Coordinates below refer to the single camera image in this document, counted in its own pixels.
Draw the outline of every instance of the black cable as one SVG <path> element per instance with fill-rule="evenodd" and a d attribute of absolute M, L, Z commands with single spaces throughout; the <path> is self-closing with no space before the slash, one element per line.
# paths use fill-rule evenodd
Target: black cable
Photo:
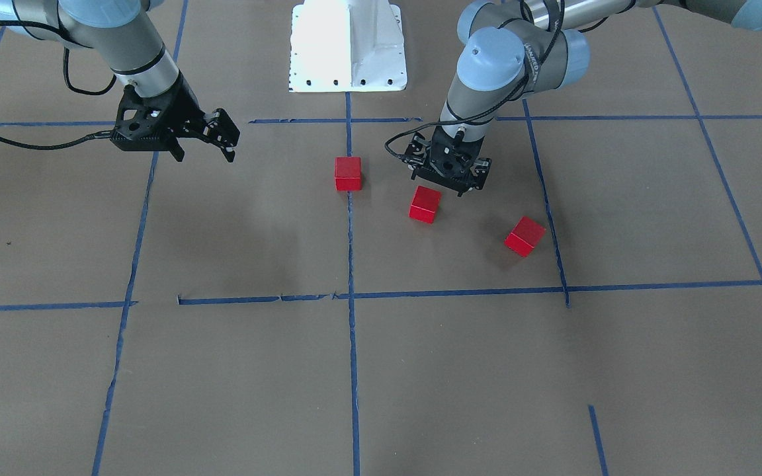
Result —
<path fill-rule="evenodd" d="M 40 28 L 42 30 L 52 31 L 52 33 L 55 33 L 64 39 L 69 39 L 69 36 L 67 35 L 66 31 L 61 30 L 60 28 L 55 28 L 54 26 L 51 26 L 49 24 L 43 24 L 36 21 L 0 19 L 0 26 L 21 26 L 21 27 L 29 26 L 31 28 Z M 21 147 L 24 149 L 30 149 L 34 151 L 57 151 L 60 149 L 73 147 L 73 145 L 82 144 L 83 142 L 94 141 L 94 139 L 108 139 L 111 136 L 111 133 L 112 133 L 112 130 L 100 130 L 99 132 L 88 134 L 84 136 L 84 138 L 75 139 L 75 141 L 70 141 L 64 144 L 55 144 L 55 145 L 26 144 L 24 142 L 11 141 L 11 139 L 2 138 L 2 136 L 0 136 L 0 142 L 4 144 L 8 144 L 8 145 L 13 145 L 13 147 Z"/>
<path fill-rule="evenodd" d="M 504 106 L 508 100 L 511 100 L 511 97 L 514 96 L 514 94 L 517 94 L 517 91 L 520 91 L 525 87 L 527 82 L 529 81 L 530 73 L 532 70 L 532 67 L 529 63 L 526 62 L 525 64 L 525 75 L 522 79 L 517 83 L 516 87 L 513 88 L 513 90 L 508 93 L 508 95 L 499 101 L 499 103 L 495 106 L 492 106 L 492 108 L 487 109 L 484 112 L 481 112 L 481 114 L 475 114 L 474 116 L 470 116 L 468 118 L 462 118 L 461 120 L 437 120 L 433 122 L 429 122 L 426 124 L 422 124 L 420 127 L 414 127 L 411 130 L 406 130 L 405 132 L 400 132 L 396 134 L 395 136 L 392 136 L 392 138 L 387 139 L 387 142 L 384 142 L 384 149 L 387 150 L 387 152 L 392 155 L 393 157 L 396 157 L 396 159 L 401 160 L 402 157 L 404 157 L 404 154 L 396 153 L 392 148 L 390 148 L 390 144 L 393 144 L 394 141 L 397 141 L 397 139 L 404 138 L 405 136 L 410 136 L 411 134 L 415 134 L 417 132 L 420 132 L 420 130 L 427 129 L 428 127 L 436 127 L 436 126 L 457 126 L 457 124 L 463 124 L 469 121 L 479 120 L 479 118 L 483 118 L 486 116 L 489 116 L 490 114 L 493 114 L 496 110 L 500 108 L 500 106 Z"/>
<path fill-rule="evenodd" d="M 605 21 L 607 21 L 608 18 L 610 18 L 610 17 L 605 17 L 605 18 L 599 19 L 598 23 L 594 24 L 593 26 L 590 26 L 589 28 L 583 28 L 583 29 L 578 30 L 578 31 L 580 33 L 587 33 L 587 31 L 593 31 L 596 28 L 599 28 L 603 23 L 605 23 Z"/>
<path fill-rule="evenodd" d="M 635 5 L 637 5 L 637 0 L 631 0 L 631 3 L 629 3 L 628 6 L 625 7 L 625 9 L 622 10 L 621 12 L 619 12 L 619 13 L 625 13 L 628 10 L 633 9 Z"/>
<path fill-rule="evenodd" d="M 531 12 L 529 4 L 525 3 L 525 0 L 520 0 L 519 2 L 519 14 L 525 21 L 529 23 L 534 22 L 534 14 Z"/>
<path fill-rule="evenodd" d="M 515 18 L 511 18 L 511 19 L 505 19 L 505 21 L 502 22 L 502 24 L 500 24 L 499 26 L 496 26 L 495 29 L 496 30 L 501 30 L 502 28 L 505 28 L 508 24 L 511 24 L 511 23 L 517 21 L 517 19 L 520 19 L 522 21 L 526 21 L 526 19 L 519 18 L 519 17 L 515 17 Z"/>
<path fill-rule="evenodd" d="M 557 37 L 560 35 L 560 29 L 563 27 L 563 13 L 566 12 L 566 0 L 560 0 L 560 14 L 557 17 L 556 20 L 553 20 L 553 18 L 548 18 L 548 30 L 553 31 L 554 33 L 551 36 L 551 42 L 548 43 L 548 48 L 545 49 L 545 52 L 542 54 L 542 56 L 539 58 L 540 64 L 545 63 L 545 60 L 548 59 L 548 54 L 550 54 L 551 49 L 554 48 L 554 43 L 557 42 Z"/>
<path fill-rule="evenodd" d="M 105 89 L 101 91 L 87 91 L 84 89 L 79 89 L 77 87 L 74 87 L 72 83 L 69 82 L 69 48 L 66 48 L 66 46 L 64 46 L 63 47 L 63 81 L 66 83 L 66 87 L 69 88 L 70 91 L 73 91 L 73 93 L 79 93 L 85 96 L 102 96 L 103 94 L 107 94 L 112 88 L 114 88 L 114 85 L 116 84 L 116 76 L 114 76 L 111 79 L 111 82 L 105 87 Z"/>

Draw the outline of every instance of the white metal mount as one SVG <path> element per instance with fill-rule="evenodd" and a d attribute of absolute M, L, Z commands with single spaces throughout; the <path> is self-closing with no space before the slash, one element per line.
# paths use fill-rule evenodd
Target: white metal mount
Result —
<path fill-rule="evenodd" d="M 305 0 L 293 8 L 290 91 L 401 91 L 402 10 L 388 0 Z"/>

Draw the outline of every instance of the red cube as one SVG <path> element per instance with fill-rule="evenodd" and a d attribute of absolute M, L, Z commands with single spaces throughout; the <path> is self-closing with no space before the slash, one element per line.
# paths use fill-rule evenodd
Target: red cube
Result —
<path fill-rule="evenodd" d="M 337 157 L 333 161 L 333 182 L 341 192 L 360 190 L 360 157 Z"/>
<path fill-rule="evenodd" d="M 507 236 L 505 244 L 511 250 L 519 253 L 520 256 L 526 257 L 531 254 L 543 235 L 545 235 L 545 228 L 542 228 L 539 223 L 529 219 L 529 217 L 523 217 L 511 234 Z"/>
<path fill-rule="evenodd" d="M 433 223 L 439 208 L 439 198 L 443 194 L 427 187 L 418 186 L 411 202 L 410 216 L 414 220 Z"/>

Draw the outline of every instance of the robotic arm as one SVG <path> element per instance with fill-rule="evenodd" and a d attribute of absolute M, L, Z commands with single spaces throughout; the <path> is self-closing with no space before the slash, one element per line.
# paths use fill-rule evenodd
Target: robotic arm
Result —
<path fill-rule="evenodd" d="M 124 86 L 111 142 L 124 151 L 169 151 L 184 159 L 179 138 L 219 147 L 233 162 L 239 130 L 223 109 L 205 114 L 146 11 L 163 0 L 0 0 L 0 19 L 51 27 L 10 26 L 66 48 L 94 48 Z"/>
<path fill-rule="evenodd" d="M 509 100 L 581 79 L 589 66 L 589 45 L 572 30 L 635 6 L 675 5 L 737 28 L 762 30 L 762 0 L 477 0 L 463 11 L 457 35 L 466 46 L 438 122 L 390 139 L 387 150 L 413 173 L 461 196 L 484 187 L 490 159 L 478 154 L 490 121 Z M 435 126 L 431 139 L 418 130 Z M 404 154 L 390 149 L 413 134 Z"/>

